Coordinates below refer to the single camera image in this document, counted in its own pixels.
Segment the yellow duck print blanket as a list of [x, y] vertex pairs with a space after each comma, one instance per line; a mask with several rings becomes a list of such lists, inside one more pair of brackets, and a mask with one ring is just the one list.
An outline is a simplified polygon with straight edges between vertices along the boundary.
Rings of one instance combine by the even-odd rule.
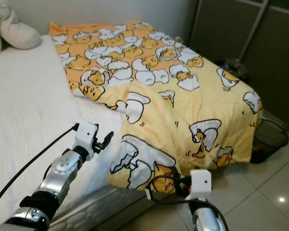
[[49, 35], [70, 91], [125, 117], [110, 185], [250, 162], [262, 101], [228, 71], [144, 21], [50, 23]]

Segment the white bed mattress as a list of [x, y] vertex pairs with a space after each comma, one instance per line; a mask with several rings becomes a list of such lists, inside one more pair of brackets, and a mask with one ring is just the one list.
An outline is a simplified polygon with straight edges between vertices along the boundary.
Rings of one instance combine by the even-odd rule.
[[42, 181], [48, 165], [74, 145], [75, 123], [100, 126], [98, 139], [113, 131], [111, 144], [87, 161], [70, 184], [50, 231], [115, 231], [153, 206], [143, 191], [109, 186], [106, 176], [118, 149], [123, 114], [69, 91], [65, 70], [48, 35], [33, 49], [0, 52], [0, 224]]

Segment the black mesh waste bin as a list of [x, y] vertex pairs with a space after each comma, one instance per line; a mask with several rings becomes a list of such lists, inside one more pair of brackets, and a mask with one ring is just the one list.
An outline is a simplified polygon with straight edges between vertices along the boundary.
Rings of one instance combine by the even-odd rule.
[[272, 120], [261, 119], [261, 122], [255, 128], [250, 163], [263, 163], [288, 143], [289, 136], [285, 128]]

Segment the dark crumpled object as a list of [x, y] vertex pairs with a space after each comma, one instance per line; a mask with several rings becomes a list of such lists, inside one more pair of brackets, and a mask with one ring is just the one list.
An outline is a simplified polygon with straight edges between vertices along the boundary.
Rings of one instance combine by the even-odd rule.
[[226, 59], [224, 62], [225, 69], [235, 77], [243, 80], [246, 79], [247, 69], [239, 59]]

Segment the cream plush toy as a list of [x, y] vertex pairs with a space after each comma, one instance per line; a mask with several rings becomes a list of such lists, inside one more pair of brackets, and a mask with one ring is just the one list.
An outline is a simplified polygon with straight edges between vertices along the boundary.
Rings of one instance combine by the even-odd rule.
[[21, 22], [7, 0], [0, 0], [0, 52], [7, 42], [16, 49], [32, 49], [42, 42], [40, 33]]

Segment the dark grey wardrobe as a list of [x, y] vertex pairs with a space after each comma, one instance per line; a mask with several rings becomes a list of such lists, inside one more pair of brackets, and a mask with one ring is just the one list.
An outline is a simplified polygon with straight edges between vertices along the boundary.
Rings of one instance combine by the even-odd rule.
[[189, 0], [188, 42], [209, 60], [236, 60], [265, 111], [289, 128], [289, 0]]

